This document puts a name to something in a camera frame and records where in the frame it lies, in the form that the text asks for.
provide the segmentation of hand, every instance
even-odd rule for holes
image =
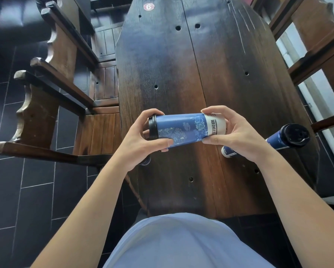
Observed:
[[[221,113],[227,122],[226,135],[211,135],[204,139],[204,144],[224,145],[248,160],[258,164],[275,150],[263,139],[248,121],[232,109],[219,105],[201,110],[202,113]]]
[[[147,141],[149,130],[143,130],[148,126],[148,118],[153,114],[164,115],[158,109],[144,110],[132,124],[127,132],[120,147],[116,150],[113,157],[118,158],[121,165],[127,171],[131,171],[137,164],[142,162],[149,154],[155,151],[168,151],[168,147],[173,144],[173,139],[161,138]]]

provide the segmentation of t-shirt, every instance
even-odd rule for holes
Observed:
[[[166,214],[131,227],[107,267],[274,267],[224,223],[190,213]]]

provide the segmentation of person's left arm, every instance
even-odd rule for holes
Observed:
[[[150,153],[167,151],[173,144],[173,139],[145,140],[149,131],[143,131],[143,126],[153,114],[164,113],[157,109],[141,113],[120,147],[31,268],[97,267],[127,172]]]

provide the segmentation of cup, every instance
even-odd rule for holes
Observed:
[[[153,115],[149,118],[150,139],[172,138],[181,146],[201,141],[204,137],[225,134],[226,122],[222,114]]]
[[[276,150],[302,148],[310,141],[310,133],[302,125],[289,123],[265,140]],[[227,146],[223,146],[222,154],[224,157],[230,158],[238,153]]]

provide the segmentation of person's right hand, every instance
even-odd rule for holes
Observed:
[[[204,114],[221,113],[227,122],[226,135],[211,135],[203,138],[204,144],[228,146],[256,164],[275,152],[253,126],[234,110],[218,105],[204,108],[201,112]]]

